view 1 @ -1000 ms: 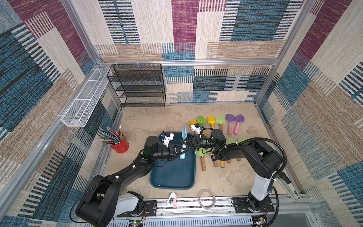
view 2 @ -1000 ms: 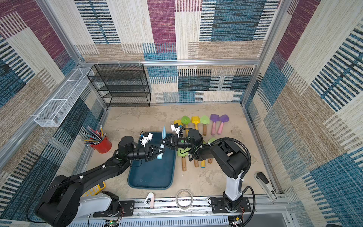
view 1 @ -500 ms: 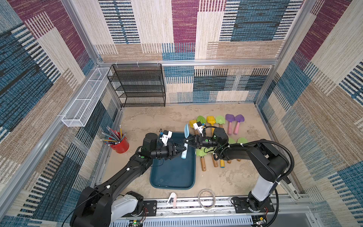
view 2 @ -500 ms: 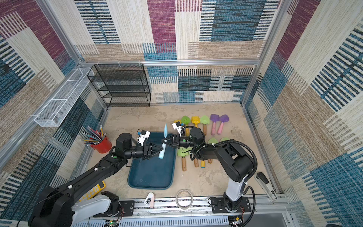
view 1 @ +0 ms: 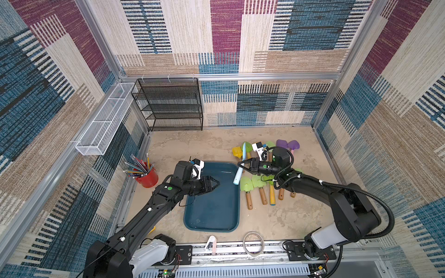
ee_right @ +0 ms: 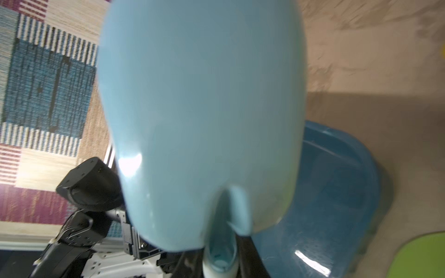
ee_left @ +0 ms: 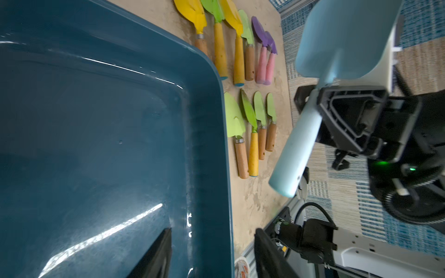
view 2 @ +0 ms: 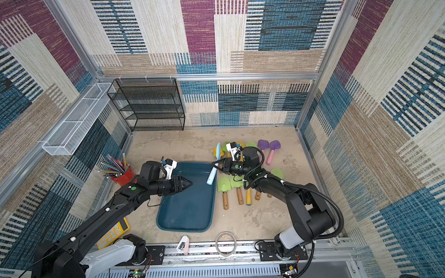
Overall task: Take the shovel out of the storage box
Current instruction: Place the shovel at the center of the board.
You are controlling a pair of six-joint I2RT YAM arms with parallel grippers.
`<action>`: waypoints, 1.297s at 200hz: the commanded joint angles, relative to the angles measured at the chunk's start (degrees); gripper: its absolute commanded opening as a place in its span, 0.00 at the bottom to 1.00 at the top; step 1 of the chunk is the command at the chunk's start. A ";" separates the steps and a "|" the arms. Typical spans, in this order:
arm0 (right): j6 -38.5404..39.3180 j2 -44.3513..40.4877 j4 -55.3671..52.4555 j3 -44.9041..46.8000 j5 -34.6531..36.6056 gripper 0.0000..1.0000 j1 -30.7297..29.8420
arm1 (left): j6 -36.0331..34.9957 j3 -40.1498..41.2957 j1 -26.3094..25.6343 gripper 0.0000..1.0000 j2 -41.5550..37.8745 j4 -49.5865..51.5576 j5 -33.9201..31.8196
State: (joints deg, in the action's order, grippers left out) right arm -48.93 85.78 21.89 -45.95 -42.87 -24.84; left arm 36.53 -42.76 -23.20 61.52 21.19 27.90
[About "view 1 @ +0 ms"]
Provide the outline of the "purple shovel long pink handle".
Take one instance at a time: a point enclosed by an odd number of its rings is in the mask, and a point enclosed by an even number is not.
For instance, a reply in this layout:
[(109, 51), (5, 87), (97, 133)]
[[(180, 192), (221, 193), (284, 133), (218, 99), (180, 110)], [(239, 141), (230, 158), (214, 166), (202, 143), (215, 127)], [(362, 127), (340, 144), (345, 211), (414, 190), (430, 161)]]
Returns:
[(285, 148), (285, 149), (289, 148), (288, 142), (286, 140), (277, 140), (276, 146), (277, 147), (281, 147), (281, 148)]

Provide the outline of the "bright green shovel yellow handle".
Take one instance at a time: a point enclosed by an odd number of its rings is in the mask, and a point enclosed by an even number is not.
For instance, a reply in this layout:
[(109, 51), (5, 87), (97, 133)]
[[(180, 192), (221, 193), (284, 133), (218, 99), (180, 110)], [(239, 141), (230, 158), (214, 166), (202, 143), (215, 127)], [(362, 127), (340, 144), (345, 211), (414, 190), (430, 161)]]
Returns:
[(270, 205), (271, 206), (276, 205), (275, 187), (274, 187), (273, 176), (266, 176), (266, 175), (264, 175), (262, 177), (262, 180), (265, 181), (270, 186)]

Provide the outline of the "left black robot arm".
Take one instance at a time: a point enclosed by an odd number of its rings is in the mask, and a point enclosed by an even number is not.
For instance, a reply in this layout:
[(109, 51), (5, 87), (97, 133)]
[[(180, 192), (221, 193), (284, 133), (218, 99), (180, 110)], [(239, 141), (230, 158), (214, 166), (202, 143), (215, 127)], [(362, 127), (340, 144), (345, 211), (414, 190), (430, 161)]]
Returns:
[(83, 278), (136, 278), (156, 263), (171, 263), (176, 256), (176, 242), (169, 236), (155, 236), (141, 247), (149, 231), (185, 196), (212, 192), (220, 182), (203, 176), (192, 162), (179, 161), (173, 174), (158, 185), (147, 204), (119, 232), (105, 242), (94, 242), (86, 256)]

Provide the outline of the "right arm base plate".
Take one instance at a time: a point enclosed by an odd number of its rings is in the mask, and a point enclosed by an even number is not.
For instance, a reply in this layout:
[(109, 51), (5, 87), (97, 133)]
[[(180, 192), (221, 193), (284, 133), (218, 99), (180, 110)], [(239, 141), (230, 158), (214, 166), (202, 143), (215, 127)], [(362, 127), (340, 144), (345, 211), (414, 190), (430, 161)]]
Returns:
[(286, 240), (282, 247), (289, 261), (334, 261), (337, 255), (334, 247), (319, 249), (310, 243)]

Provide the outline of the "yellow shovel wooden handle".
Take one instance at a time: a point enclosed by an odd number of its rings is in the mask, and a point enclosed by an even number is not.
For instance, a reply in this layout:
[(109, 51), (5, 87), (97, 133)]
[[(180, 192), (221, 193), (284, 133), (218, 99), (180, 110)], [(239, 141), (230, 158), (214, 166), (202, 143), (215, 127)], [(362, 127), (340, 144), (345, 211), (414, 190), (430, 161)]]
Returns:
[(232, 154), (237, 158), (241, 159), (243, 157), (243, 151), (241, 147), (232, 148)]

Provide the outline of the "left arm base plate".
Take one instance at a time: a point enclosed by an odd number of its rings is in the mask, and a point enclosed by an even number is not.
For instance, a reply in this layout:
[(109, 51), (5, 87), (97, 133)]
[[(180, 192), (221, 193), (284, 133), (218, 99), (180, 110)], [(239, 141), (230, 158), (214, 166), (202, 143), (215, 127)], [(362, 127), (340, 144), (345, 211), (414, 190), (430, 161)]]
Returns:
[(191, 265), (193, 247), (191, 245), (179, 245), (170, 247), (166, 255), (165, 263), (169, 266)]

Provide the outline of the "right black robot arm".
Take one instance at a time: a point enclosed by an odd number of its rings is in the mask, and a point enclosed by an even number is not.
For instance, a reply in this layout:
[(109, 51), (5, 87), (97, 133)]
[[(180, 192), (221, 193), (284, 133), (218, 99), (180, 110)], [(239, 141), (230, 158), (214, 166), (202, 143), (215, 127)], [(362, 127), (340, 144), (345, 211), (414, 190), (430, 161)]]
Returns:
[(272, 177), (276, 190), (300, 193), (331, 208), (334, 222), (308, 234), (303, 250), (309, 259), (317, 259), (333, 245), (343, 246), (362, 239), (376, 239), (390, 234), (395, 226), (391, 208), (380, 198), (357, 184), (340, 185), (293, 169), (293, 154), (282, 147), (272, 147), (272, 160), (261, 157), (245, 159), (238, 166), (253, 175)]

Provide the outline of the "light blue shovel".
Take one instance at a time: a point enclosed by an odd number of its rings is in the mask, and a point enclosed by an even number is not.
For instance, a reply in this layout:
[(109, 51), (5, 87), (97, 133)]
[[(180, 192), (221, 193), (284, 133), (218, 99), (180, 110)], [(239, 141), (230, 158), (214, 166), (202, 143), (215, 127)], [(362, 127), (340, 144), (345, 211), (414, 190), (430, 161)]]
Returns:
[(238, 167), (238, 170), (236, 172), (236, 175), (235, 175), (235, 178), (234, 178), (234, 181), (233, 181), (233, 183), (235, 185), (239, 185), (239, 183), (241, 181), (241, 177), (242, 177), (242, 173), (243, 173), (243, 167), (244, 167), (244, 163), (243, 162), (246, 160), (246, 157), (247, 157), (247, 154), (246, 154), (246, 144), (245, 143), (243, 143), (243, 145), (241, 147), (241, 150), (242, 150), (242, 156), (241, 156), (242, 160), (240, 161), (241, 164)]

